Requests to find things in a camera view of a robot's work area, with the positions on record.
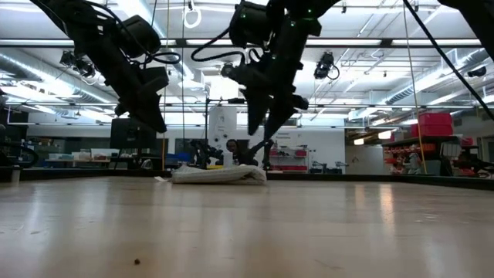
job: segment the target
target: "table surface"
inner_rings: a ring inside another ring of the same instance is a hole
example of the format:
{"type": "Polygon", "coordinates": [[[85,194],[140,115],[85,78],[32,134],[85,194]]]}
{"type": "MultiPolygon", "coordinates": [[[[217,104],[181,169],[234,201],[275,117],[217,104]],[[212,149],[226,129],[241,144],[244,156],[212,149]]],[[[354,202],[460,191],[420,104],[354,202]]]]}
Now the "table surface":
{"type": "Polygon", "coordinates": [[[493,192],[429,185],[0,189],[3,277],[492,277],[493,235],[493,192]]]}

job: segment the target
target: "black robotic arm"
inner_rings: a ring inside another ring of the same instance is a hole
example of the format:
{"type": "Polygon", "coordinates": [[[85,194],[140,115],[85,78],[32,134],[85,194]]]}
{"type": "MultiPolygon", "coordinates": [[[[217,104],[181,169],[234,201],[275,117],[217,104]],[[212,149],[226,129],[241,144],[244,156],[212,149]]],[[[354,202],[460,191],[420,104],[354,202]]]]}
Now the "black robotic arm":
{"type": "MultiPolygon", "coordinates": [[[[75,54],[88,56],[105,77],[105,84],[113,87],[120,97],[115,110],[118,116],[128,111],[132,118],[156,131],[166,131],[156,92],[168,85],[167,72],[164,67],[141,68],[153,59],[159,60],[155,53],[161,47],[160,38],[149,23],[138,15],[122,22],[106,6],[85,0],[31,2],[74,41],[75,54]],[[143,63],[132,60],[144,54],[143,63]]],[[[177,53],[165,54],[180,57],[177,53]]],[[[179,62],[176,59],[168,63],[179,62]]]]}
{"type": "MultiPolygon", "coordinates": [[[[482,45],[491,56],[494,56],[494,38],[490,33],[494,27],[494,0],[439,1],[444,5],[457,8],[464,15],[482,45]]],[[[227,33],[234,46],[246,48],[249,44],[263,49],[264,53],[259,61],[244,63],[245,59],[242,59],[240,65],[231,70],[228,75],[230,79],[245,86],[242,92],[249,108],[249,134],[256,132],[268,110],[265,140],[271,138],[296,112],[295,108],[306,110],[307,100],[293,94],[296,90],[293,81],[296,71],[303,68],[300,60],[308,36],[320,35],[322,26],[317,19],[338,2],[339,0],[270,0],[264,6],[241,0],[240,4],[235,7],[230,26],[220,36],[192,53],[191,58],[197,62],[220,57],[199,59],[196,55],[227,33]]],[[[403,3],[428,34],[435,48],[448,62],[444,52],[435,43],[411,7],[409,0],[403,0],[403,3]]],[[[482,98],[454,69],[452,63],[448,65],[494,120],[494,115],[487,109],[482,98]]]]}

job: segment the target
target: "desk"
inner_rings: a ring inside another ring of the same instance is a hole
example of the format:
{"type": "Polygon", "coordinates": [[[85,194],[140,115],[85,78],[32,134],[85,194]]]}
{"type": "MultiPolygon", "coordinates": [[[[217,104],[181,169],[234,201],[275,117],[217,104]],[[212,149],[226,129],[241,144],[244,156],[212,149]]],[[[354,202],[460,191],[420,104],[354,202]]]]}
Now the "desk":
{"type": "Polygon", "coordinates": [[[48,163],[63,163],[63,167],[67,168],[69,163],[72,163],[72,167],[76,167],[78,163],[100,163],[108,167],[110,160],[96,160],[96,159],[46,159],[45,162],[48,163]]]}

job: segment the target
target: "black cable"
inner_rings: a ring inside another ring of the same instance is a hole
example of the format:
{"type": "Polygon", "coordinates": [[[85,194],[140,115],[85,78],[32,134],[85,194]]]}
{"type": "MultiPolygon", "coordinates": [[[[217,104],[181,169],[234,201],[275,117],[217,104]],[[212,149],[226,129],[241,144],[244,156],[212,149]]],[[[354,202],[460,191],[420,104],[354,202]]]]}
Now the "black cable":
{"type": "Polygon", "coordinates": [[[257,49],[249,49],[249,59],[254,60],[252,58],[252,54],[254,53],[254,56],[257,58],[257,60],[259,61],[261,59],[261,56],[259,55],[259,53],[257,52],[257,49]]]}
{"type": "MultiPolygon", "coordinates": [[[[157,7],[157,0],[154,0],[154,8],[153,8],[153,16],[151,17],[151,28],[153,28],[153,24],[154,24],[154,17],[156,15],[156,7],[157,7]]],[[[147,63],[144,63],[143,65],[143,69],[145,70],[146,69],[146,65],[147,63]]]]}
{"type": "Polygon", "coordinates": [[[165,53],[154,54],[153,55],[153,60],[154,61],[157,61],[157,62],[160,62],[160,63],[163,63],[163,64],[167,64],[167,65],[175,65],[175,64],[178,64],[180,61],[182,61],[182,56],[180,54],[174,53],[174,52],[165,52],[165,53]],[[177,59],[175,61],[167,61],[167,60],[156,58],[156,57],[159,57],[159,56],[176,56],[177,59]]]}
{"type": "Polygon", "coordinates": [[[338,78],[340,78],[340,69],[335,65],[333,65],[333,68],[337,70],[337,73],[338,73],[337,76],[336,77],[330,77],[330,75],[328,74],[327,78],[329,78],[330,80],[337,80],[338,78]]]}
{"type": "Polygon", "coordinates": [[[411,15],[413,15],[415,21],[420,25],[420,28],[424,31],[425,35],[428,37],[428,39],[431,41],[432,45],[436,50],[438,50],[439,55],[443,58],[443,60],[448,64],[449,68],[453,71],[453,73],[462,81],[463,85],[470,91],[470,93],[477,99],[477,101],[480,103],[480,106],[484,108],[486,111],[487,115],[491,118],[491,120],[494,120],[494,114],[492,114],[491,110],[487,107],[487,104],[482,100],[482,98],[477,94],[477,92],[470,86],[470,84],[466,81],[465,77],[462,76],[462,74],[455,68],[455,65],[451,62],[451,60],[446,56],[444,51],[442,51],[441,47],[439,44],[435,41],[434,37],[432,34],[429,32],[425,24],[422,22],[422,20],[418,17],[417,12],[413,9],[413,7],[410,5],[410,2],[408,0],[403,0],[404,5],[408,8],[408,11],[410,11],[411,15]]]}
{"type": "MultiPolygon", "coordinates": [[[[182,39],[185,38],[185,14],[182,17],[182,39]]],[[[185,84],[184,84],[184,67],[181,66],[181,77],[182,77],[182,145],[184,146],[185,149],[185,97],[184,97],[184,90],[185,90],[185,84]]]]}
{"type": "MultiPolygon", "coordinates": [[[[136,44],[144,51],[144,54],[146,54],[146,57],[153,57],[153,60],[159,62],[159,63],[165,63],[165,64],[170,64],[170,65],[173,65],[173,64],[177,64],[181,61],[181,55],[179,53],[173,53],[172,52],[167,52],[167,53],[158,53],[156,55],[153,55],[151,54],[149,51],[147,51],[146,48],[144,48],[139,40],[129,31],[129,29],[125,26],[124,22],[122,22],[122,20],[117,16],[115,15],[115,13],[110,10],[109,8],[105,7],[104,5],[100,5],[98,3],[95,3],[95,2],[88,2],[88,4],[92,5],[92,6],[95,6],[97,8],[101,8],[102,10],[108,12],[111,16],[113,16],[113,19],[115,19],[118,24],[120,24],[120,26],[122,27],[122,29],[136,42],[136,44]],[[166,60],[163,60],[163,59],[155,59],[155,56],[164,56],[164,55],[174,55],[176,57],[178,57],[179,59],[176,60],[176,61],[166,61],[166,60]]],[[[139,65],[142,65],[143,63],[139,63],[138,61],[132,61],[130,60],[131,63],[134,63],[134,64],[139,64],[139,65]]]]}
{"type": "Polygon", "coordinates": [[[232,56],[232,55],[240,55],[242,57],[241,59],[241,62],[242,64],[245,63],[245,54],[240,52],[240,51],[231,51],[231,52],[228,52],[228,53],[223,53],[223,54],[219,54],[219,55],[214,55],[214,56],[210,56],[210,57],[206,57],[206,58],[196,58],[195,56],[198,55],[202,50],[204,50],[205,48],[207,48],[208,46],[212,45],[213,43],[215,43],[216,41],[218,41],[219,39],[221,39],[222,37],[224,37],[228,31],[230,30],[230,28],[228,27],[225,31],[223,31],[221,34],[219,34],[218,36],[216,36],[215,38],[213,38],[212,40],[210,40],[209,42],[205,43],[203,46],[200,46],[199,48],[197,48],[196,50],[194,50],[194,52],[192,52],[191,54],[191,59],[195,62],[207,62],[207,61],[211,61],[213,59],[220,59],[220,58],[223,58],[223,57],[227,57],[227,56],[232,56]]]}

